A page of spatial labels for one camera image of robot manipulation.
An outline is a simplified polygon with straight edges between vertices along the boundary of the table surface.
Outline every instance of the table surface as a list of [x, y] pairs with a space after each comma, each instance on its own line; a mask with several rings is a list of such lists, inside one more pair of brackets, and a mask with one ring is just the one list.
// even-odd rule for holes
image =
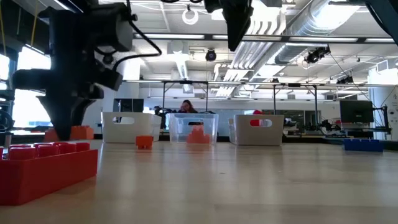
[[104, 144], [98, 175], [20, 207], [6, 223], [397, 223], [398, 154], [327, 144]]

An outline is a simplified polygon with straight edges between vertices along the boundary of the ceiling light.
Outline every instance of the ceiling light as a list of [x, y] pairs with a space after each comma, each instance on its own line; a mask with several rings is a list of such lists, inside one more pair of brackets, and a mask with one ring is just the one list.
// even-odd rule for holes
[[62, 2], [60, 2], [59, 0], [54, 0], [58, 5], [60, 5], [61, 7], [63, 7], [66, 10], [70, 10], [66, 5], [64, 5]]
[[213, 39], [215, 39], [215, 40], [227, 40], [228, 36], [227, 35], [213, 35]]
[[125, 82], [131, 83], [161, 83], [161, 80], [125, 80]]
[[358, 38], [346, 38], [346, 37], [291, 37], [290, 41], [297, 42], [357, 42]]
[[374, 43], [394, 43], [393, 38], [367, 38], [365, 43], [374, 42]]
[[271, 42], [275, 42], [275, 41], [280, 41], [281, 37], [272, 37], [272, 36], [266, 36], [266, 35], [245, 35], [242, 40], [246, 40], [246, 41], [271, 41]]
[[[146, 34], [150, 39], [204, 39], [205, 36], [201, 34]], [[142, 39], [139, 34], [135, 35], [135, 38]]]
[[224, 84], [224, 85], [241, 85], [242, 82], [209, 82], [209, 84]]

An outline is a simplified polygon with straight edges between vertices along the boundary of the black cable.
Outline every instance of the black cable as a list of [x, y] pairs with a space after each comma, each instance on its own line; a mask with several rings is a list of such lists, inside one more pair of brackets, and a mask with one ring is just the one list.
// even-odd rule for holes
[[387, 99], [391, 96], [391, 94], [394, 92], [394, 90], [397, 88], [397, 86], [394, 86], [394, 88], [391, 90], [390, 94], [386, 97], [386, 99], [381, 103], [380, 107], [383, 107], [383, 104], [387, 101]]
[[377, 24], [379, 24], [380, 28], [382, 28], [388, 35], [390, 35], [390, 32], [387, 30], [387, 27], [385, 27], [383, 22], [380, 20], [380, 17], [376, 14], [373, 7], [369, 3], [366, 3], [366, 7], [370, 12], [370, 14], [373, 16], [374, 20], [377, 22]]
[[201, 3], [203, 0], [189, 0], [189, 1], [196, 4], [196, 3]]
[[178, 2], [179, 0], [160, 0], [160, 1], [164, 3], [175, 3]]
[[[341, 71], [343, 71], [343, 73], [348, 77], [349, 75], [346, 73], [346, 71], [344, 71], [344, 69], [340, 66], [340, 64], [337, 62], [337, 60], [334, 58], [334, 56], [333, 56], [331, 53], [330, 53], [330, 56], [331, 56], [331, 57], [333, 58], [333, 60], [336, 62], [337, 66], [339, 66], [339, 68], [341, 69]], [[353, 82], [353, 84], [354, 84], [354, 86], [362, 93], [362, 95], [364, 95], [364, 96], [373, 104], [373, 106], [374, 106], [375, 108], [377, 108], [377, 106], [371, 101], [371, 99], [369, 99], [369, 97], [366, 96], [365, 93], [364, 93], [354, 82]], [[379, 114], [379, 118], [380, 118], [380, 121], [381, 121], [382, 119], [381, 119], [380, 111], [378, 110], [377, 113]]]
[[[127, 2], [127, 8], [128, 8], [128, 16], [131, 16], [131, 3], [130, 0], [126, 0]], [[130, 26], [146, 41], [148, 42], [148, 44], [150, 44], [153, 48], [155, 48], [155, 50], [157, 51], [157, 53], [153, 53], [153, 54], [139, 54], [139, 55], [130, 55], [130, 56], [126, 56], [123, 57], [121, 59], [119, 59], [112, 68], [112, 71], [116, 72], [118, 69], [118, 66], [124, 62], [125, 60], [129, 60], [129, 59], [133, 59], [133, 58], [139, 58], [139, 57], [157, 57], [157, 56], [161, 56], [162, 55], [162, 51], [161, 49], [155, 44], [153, 43], [153, 41], [151, 41], [143, 32], [141, 32], [140, 29], [138, 29], [138, 27], [136, 25], [134, 25], [134, 23], [132, 22], [132, 20], [129, 18], [128, 20]]]

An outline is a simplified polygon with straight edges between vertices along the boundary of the red toy block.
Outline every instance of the red toy block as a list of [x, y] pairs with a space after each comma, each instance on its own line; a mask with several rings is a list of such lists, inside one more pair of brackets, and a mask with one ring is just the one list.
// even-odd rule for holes
[[153, 136], [136, 136], [136, 146], [138, 149], [151, 149], [153, 142]]
[[10, 160], [34, 159], [36, 154], [36, 149], [33, 147], [13, 147], [8, 153], [8, 158]]
[[0, 205], [22, 205], [94, 177], [97, 162], [97, 150], [0, 161]]
[[211, 135], [205, 134], [203, 125], [194, 125], [191, 134], [187, 136], [188, 144], [210, 144]]
[[76, 143], [76, 152], [83, 152], [90, 150], [90, 144], [87, 142]]
[[37, 149], [37, 157], [47, 157], [59, 155], [60, 151], [58, 146], [39, 146]]
[[76, 144], [59, 144], [60, 154], [76, 152]]

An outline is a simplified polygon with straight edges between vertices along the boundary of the clear plastic bin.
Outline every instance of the clear plastic bin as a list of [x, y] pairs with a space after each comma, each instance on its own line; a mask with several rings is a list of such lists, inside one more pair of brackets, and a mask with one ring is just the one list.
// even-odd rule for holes
[[170, 142], [187, 144], [215, 144], [218, 114], [170, 113]]

